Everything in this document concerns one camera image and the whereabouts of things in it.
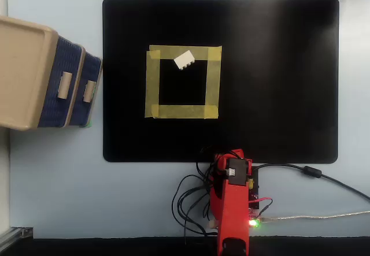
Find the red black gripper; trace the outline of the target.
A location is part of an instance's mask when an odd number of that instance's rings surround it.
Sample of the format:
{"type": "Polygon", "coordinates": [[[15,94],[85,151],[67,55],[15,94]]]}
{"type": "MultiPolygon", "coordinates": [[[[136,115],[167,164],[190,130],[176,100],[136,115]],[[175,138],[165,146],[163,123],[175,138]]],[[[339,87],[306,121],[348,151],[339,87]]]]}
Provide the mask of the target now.
{"type": "Polygon", "coordinates": [[[214,179],[227,179],[227,160],[229,158],[236,158],[244,160],[243,156],[240,156],[234,150],[228,150],[226,153],[218,153],[214,156],[214,168],[213,168],[213,178],[214,179]]]}

